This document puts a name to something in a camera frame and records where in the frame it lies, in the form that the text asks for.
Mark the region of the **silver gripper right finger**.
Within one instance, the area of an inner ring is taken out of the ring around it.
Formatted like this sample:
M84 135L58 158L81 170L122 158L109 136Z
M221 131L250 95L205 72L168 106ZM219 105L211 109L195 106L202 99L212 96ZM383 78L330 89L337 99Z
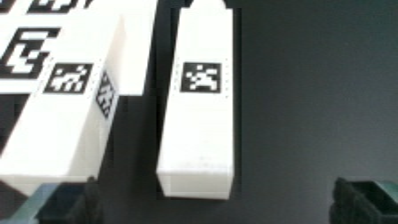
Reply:
M331 199L328 224L398 224L398 183L339 178Z

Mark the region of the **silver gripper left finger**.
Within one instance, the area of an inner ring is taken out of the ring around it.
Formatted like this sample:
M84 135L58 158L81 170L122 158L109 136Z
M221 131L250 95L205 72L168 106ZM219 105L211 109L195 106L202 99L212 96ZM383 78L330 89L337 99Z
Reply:
M42 184L12 215L12 224L104 224L95 179Z

